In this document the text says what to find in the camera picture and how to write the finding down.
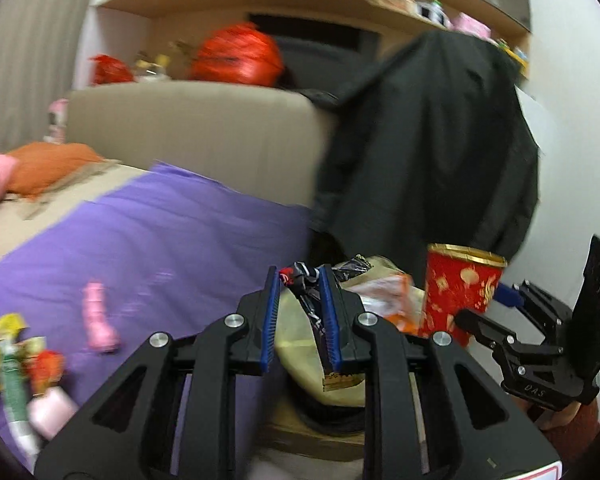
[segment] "beige headboard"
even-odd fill
[[[333,122],[292,92],[174,81],[76,91],[66,133],[129,166],[163,160],[243,193],[311,205]]]

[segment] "black jacket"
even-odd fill
[[[512,258],[538,200],[538,147],[516,95],[517,67],[455,32],[421,35],[337,95],[312,228],[347,256],[382,254],[422,286],[427,244]]]

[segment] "metal screw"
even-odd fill
[[[378,322],[378,316],[373,312],[363,312],[358,316],[358,322],[360,325],[373,326]]]
[[[436,332],[433,335],[433,342],[438,346],[449,346],[451,344],[451,336],[447,332]]]
[[[224,318],[224,324],[229,328],[238,328],[244,325],[244,318],[240,314],[229,314]]]
[[[164,332],[156,332],[149,338],[149,344],[154,348],[165,346],[169,342],[169,336]]]

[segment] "plastic bag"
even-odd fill
[[[191,65],[190,79],[273,86],[284,64],[272,37],[238,23],[206,40]]]
[[[104,85],[109,83],[129,83],[134,80],[131,70],[119,59],[98,54],[90,58],[96,62],[91,84]]]
[[[348,262],[337,264],[333,267],[333,274],[340,283],[347,282],[352,278],[371,270],[372,265],[366,260],[366,258],[360,254],[357,254]]]
[[[391,321],[400,332],[417,335],[422,316],[422,298],[414,294],[408,274],[393,274],[349,287],[360,295],[365,310]]]

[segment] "red paper cup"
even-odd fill
[[[422,323],[418,335],[442,330],[462,346],[470,334],[456,328],[454,317],[462,308],[485,312],[507,261],[497,254],[446,244],[431,244]]]

